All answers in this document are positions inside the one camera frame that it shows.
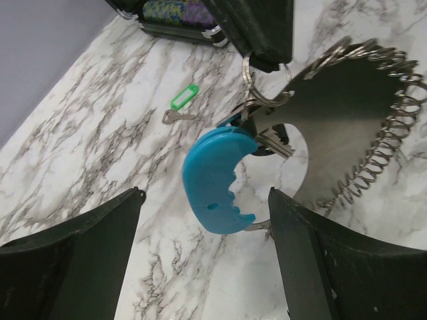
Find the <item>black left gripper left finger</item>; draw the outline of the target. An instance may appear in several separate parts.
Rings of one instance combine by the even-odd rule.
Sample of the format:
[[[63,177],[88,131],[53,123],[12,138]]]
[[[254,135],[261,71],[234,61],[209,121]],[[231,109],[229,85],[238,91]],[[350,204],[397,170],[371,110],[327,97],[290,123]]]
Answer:
[[[146,193],[1,246],[2,319],[113,319]]]

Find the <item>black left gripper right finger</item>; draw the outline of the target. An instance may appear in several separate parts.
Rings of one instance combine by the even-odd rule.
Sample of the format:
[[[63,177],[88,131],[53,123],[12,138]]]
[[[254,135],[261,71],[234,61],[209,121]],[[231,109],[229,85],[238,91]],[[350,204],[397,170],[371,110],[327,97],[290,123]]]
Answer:
[[[425,319],[426,252],[357,233],[277,189],[268,197],[291,319]]]

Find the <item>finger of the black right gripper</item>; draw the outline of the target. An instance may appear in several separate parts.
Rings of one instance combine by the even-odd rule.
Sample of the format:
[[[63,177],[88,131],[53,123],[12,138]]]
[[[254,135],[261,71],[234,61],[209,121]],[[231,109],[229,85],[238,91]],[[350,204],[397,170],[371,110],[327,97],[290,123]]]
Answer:
[[[205,0],[203,4],[250,66],[273,72],[292,60],[292,0]]]

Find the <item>key with black tag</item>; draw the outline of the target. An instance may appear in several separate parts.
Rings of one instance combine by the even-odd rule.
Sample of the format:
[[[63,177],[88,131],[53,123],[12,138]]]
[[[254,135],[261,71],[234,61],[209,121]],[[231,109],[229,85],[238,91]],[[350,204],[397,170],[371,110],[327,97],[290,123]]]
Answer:
[[[271,115],[273,110],[273,107],[261,106],[254,99],[251,99],[247,103],[240,103],[236,106],[228,116],[216,124],[216,127],[233,126],[246,131],[258,144],[258,148],[252,153],[256,157],[275,153],[284,159],[288,159],[295,150],[289,144],[290,140],[283,123],[268,127],[260,133],[256,129],[254,120],[256,113],[265,111],[267,115]]]

